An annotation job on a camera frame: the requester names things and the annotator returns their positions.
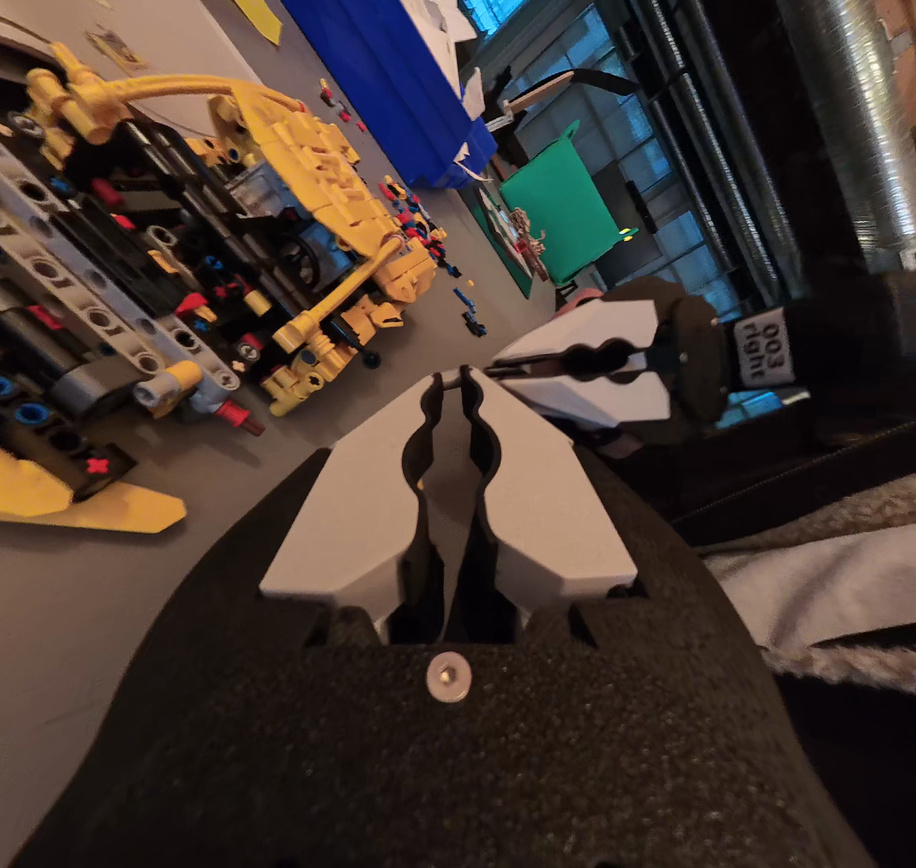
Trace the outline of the blue plastic bin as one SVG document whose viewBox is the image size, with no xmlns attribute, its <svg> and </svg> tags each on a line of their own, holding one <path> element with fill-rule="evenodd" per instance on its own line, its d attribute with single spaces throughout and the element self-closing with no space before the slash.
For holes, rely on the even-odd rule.
<svg viewBox="0 0 916 868">
<path fill-rule="evenodd" d="M 409 187 L 461 189 L 496 152 L 426 0 L 281 0 Z"/>
</svg>

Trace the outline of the person's white shirt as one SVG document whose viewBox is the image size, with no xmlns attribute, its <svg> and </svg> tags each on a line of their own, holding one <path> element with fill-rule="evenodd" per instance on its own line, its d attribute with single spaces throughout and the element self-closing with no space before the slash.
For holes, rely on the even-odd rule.
<svg viewBox="0 0 916 868">
<path fill-rule="evenodd" d="M 914 624 L 914 526 L 704 562 L 754 643 L 770 651 Z"/>
</svg>

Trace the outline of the instruction booklet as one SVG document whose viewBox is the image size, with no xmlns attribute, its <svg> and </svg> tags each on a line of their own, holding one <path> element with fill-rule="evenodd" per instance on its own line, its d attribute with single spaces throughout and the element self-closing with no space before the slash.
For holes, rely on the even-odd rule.
<svg viewBox="0 0 916 868">
<path fill-rule="evenodd" d="M 103 79 L 258 76 L 201 0 L 1 0 L 2 49 L 55 68 L 66 45 Z"/>
</svg>

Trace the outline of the scattered red and black pins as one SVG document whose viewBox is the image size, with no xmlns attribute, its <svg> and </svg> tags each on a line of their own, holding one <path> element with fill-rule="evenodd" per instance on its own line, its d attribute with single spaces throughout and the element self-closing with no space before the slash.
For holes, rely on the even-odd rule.
<svg viewBox="0 0 916 868">
<path fill-rule="evenodd" d="M 355 127 L 363 134 L 368 133 L 368 129 L 361 119 L 355 117 L 345 102 L 334 94 L 334 90 L 323 77 L 320 79 L 320 98 L 325 106 L 334 112 L 342 124 Z"/>
</svg>

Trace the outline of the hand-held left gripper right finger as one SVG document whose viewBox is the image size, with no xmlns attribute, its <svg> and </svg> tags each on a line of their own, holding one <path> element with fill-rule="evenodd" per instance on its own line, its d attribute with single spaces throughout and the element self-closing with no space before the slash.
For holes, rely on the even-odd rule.
<svg viewBox="0 0 916 868">
<path fill-rule="evenodd" d="M 445 639 L 509 644 L 542 610 L 625 593 L 637 568 L 566 435 L 463 366 L 479 473 Z"/>
</svg>

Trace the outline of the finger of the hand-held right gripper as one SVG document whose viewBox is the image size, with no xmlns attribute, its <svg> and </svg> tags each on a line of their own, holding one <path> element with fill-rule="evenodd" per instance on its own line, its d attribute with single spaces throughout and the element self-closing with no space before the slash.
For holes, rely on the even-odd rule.
<svg viewBox="0 0 916 868">
<path fill-rule="evenodd" d="M 658 324 L 653 301 L 591 300 L 522 335 L 494 357 L 494 365 L 527 365 L 560 358 L 578 348 L 598 350 L 612 342 L 640 351 L 652 345 Z"/>
<path fill-rule="evenodd" d="M 670 420 L 671 397 L 658 373 L 607 370 L 601 361 L 532 359 L 496 362 L 496 381 L 544 418 L 584 429 Z"/>
</svg>

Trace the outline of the green box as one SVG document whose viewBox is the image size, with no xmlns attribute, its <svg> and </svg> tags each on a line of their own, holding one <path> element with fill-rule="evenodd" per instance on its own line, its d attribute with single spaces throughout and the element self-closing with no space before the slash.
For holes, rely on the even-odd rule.
<svg viewBox="0 0 916 868">
<path fill-rule="evenodd" d="M 579 126 L 574 121 L 499 187 L 507 207 L 524 211 L 533 232 L 543 234 L 541 262 L 558 288 L 639 232 L 622 229 L 600 196 L 573 145 Z"/>
</svg>

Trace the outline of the green baseplate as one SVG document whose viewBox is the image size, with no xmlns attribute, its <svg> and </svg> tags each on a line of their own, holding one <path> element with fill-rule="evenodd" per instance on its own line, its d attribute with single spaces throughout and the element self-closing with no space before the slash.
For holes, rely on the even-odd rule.
<svg viewBox="0 0 916 868">
<path fill-rule="evenodd" d="M 498 260 L 501 262 L 504 269 L 509 274 L 517 289 L 520 290 L 521 294 L 526 300 L 530 300 L 533 288 L 533 279 L 525 271 L 522 270 L 519 262 L 511 257 L 507 252 L 503 239 L 500 238 L 493 229 L 493 225 L 489 219 L 489 214 L 487 213 L 487 210 L 485 210 L 480 196 L 476 193 L 476 188 L 462 188 L 459 190 L 459 197 L 464 202 L 465 207 L 470 211 L 471 215 L 475 219 L 476 224 L 484 233 L 488 243 L 491 245 L 496 255 L 498 256 Z"/>
</svg>

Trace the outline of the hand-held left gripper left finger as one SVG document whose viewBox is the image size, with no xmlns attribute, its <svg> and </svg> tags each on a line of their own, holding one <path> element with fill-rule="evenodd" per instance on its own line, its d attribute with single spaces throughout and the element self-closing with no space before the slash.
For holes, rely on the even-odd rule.
<svg viewBox="0 0 916 868">
<path fill-rule="evenodd" d="M 441 373 L 425 376 L 335 443 L 259 584 L 263 596 L 361 610 L 393 643 L 440 636 L 443 562 L 422 480 L 443 397 Z"/>
</svg>

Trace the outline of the brown brick model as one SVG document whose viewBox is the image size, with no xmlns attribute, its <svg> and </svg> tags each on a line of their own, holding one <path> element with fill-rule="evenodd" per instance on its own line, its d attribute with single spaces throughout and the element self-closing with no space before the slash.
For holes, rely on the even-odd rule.
<svg viewBox="0 0 916 868">
<path fill-rule="evenodd" d="M 512 209 L 509 213 L 510 228 L 514 234 L 514 245 L 526 270 L 542 281 L 549 281 L 550 274 L 542 260 L 545 251 L 542 232 L 536 236 L 531 231 L 531 220 L 522 209 Z"/>
</svg>

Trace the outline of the grey desk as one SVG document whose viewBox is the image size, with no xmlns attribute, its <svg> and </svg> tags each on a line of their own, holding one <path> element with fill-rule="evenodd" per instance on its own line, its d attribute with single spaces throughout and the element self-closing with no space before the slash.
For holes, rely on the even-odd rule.
<svg viewBox="0 0 916 868">
<path fill-rule="evenodd" d="M 336 84 L 279 0 L 281 44 L 262 37 L 231 0 L 201 0 L 259 81 L 338 125 L 319 100 Z M 222 421 L 150 421 L 135 407 L 110 419 L 100 440 L 137 460 L 132 481 L 182 498 L 184 523 L 154 536 L 2 524 L 2 866 L 49 812 L 85 758 L 125 669 L 179 583 L 206 551 L 317 448 L 330 444 L 436 370 L 481 366 L 554 311 L 536 282 L 526 300 L 459 194 L 420 193 L 448 233 L 488 334 L 476 338 L 447 275 L 378 336 L 380 370 L 356 364 L 280 419 L 256 383 L 239 402 L 266 424 L 252 437 Z"/>
</svg>

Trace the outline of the yellow brick car model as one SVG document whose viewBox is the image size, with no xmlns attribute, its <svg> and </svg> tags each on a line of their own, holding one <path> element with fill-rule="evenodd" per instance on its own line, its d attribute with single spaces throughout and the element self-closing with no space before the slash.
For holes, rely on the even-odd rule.
<svg viewBox="0 0 916 868">
<path fill-rule="evenodd" d="M 438 266 L 299 100 L 208 74 L 2 75 L 2 522 L 160 533 L 181 499 L 99 438 L 134 403 L 253 437 L 360 358 Z"/>
</svg>

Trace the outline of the person's dark trousers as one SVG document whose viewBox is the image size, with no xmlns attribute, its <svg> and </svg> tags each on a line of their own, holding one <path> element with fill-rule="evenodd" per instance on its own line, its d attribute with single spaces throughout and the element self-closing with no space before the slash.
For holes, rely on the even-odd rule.
<svg viewBox="0 0 916 868">
<path fill-rule="evenodd" d="M 915 697 L 777 676 L 808 759 L 878 866 L 915 865 Z"/>
</svg>

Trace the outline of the glass partition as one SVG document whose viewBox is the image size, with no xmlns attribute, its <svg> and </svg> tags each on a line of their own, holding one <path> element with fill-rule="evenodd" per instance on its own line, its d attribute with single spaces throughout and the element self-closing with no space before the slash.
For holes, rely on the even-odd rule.
<svg viewBox="0 0 916 868">
<path fill-rule="evenodd" d="M 585 266 L 572 290 L 608 290 L 640 275 L 656 275 L 701 295 L 723 320 L 746 306 L 738 268 L 709 238 L 681 168 L 656 129 L 641 92 L 614 95 L 579 84 L 534 106 L 521 123 L 530 157 L 575 121 L 572 145 L 618 227 L 636 228 Z"/>
</svg>

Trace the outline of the silver ventilation duct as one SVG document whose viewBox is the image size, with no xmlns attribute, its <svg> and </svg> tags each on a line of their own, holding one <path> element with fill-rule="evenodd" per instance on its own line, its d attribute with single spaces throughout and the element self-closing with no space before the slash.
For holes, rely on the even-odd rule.
<svg viewBox="0 0 916 868">
<path fill-rule="evenodd" d="M 869 270 L 914 272 L 914 144 L 872 1 L 775 1 Z"/>
</svg>

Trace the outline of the person's fleece-lined dark jacket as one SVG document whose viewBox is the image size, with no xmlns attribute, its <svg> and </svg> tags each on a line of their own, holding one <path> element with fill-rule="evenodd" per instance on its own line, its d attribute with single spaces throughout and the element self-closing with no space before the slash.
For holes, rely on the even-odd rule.
<svg viewBox="0 0 916 868">
<path fill-rule="evenodd" d="M 914 421 L 899 420 L 846 434 L 830 450 L 686 512 L 674 524 L 703 560 L 914 526 L 915 561 L 914 493 Z M 756 646 L 780 676 L 914 695 L 914 645 L 913 624 L 796 652 Z"/>
</svg>

